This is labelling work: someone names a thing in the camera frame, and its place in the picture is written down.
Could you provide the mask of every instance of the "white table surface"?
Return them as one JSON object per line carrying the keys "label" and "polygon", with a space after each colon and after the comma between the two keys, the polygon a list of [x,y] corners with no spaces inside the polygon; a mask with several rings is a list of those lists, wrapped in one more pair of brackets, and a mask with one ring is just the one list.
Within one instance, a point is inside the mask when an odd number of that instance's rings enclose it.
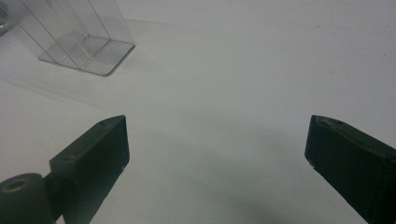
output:
{"label": "white table surface", "polygon": [[0,180],[127,117],[132,160],[92,223],[365,223],[304,158],[311,115],[396,147],[396,2],[118,1],[110,77],[0,37]]}

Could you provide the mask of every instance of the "clear plastic container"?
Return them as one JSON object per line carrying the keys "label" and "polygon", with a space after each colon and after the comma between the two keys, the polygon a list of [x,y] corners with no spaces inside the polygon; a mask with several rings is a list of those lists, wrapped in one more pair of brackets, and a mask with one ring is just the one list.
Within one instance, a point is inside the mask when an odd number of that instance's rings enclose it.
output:
{"label": "clear plastic container", "polygon": [[105,76],[134,49],[115,0],[1,1],[0,13],[33,39],[41,61]]}

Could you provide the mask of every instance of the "white surface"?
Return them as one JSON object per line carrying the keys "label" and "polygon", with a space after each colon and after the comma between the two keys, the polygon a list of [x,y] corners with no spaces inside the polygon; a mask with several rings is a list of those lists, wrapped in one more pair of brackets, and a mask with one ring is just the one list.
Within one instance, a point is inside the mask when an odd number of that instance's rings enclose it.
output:
{"label": "white surface", "polygon": [[0,179],[127,117],[131,163],[92,223],[364,223],[309,166],[312,114],[396,147],[396,3],[120,0],[111,77],[0,37]]}

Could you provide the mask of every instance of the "transparent plastic box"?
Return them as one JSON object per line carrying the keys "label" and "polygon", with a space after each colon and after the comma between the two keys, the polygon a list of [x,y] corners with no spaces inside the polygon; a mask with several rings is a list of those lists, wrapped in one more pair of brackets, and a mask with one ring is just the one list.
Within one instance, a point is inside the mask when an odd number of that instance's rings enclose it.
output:
{"label": "transparent plastic box", "polygon": [[115,0],[1,0],[0,13],[31,37],[41,61],[111,74],[134,49]]}

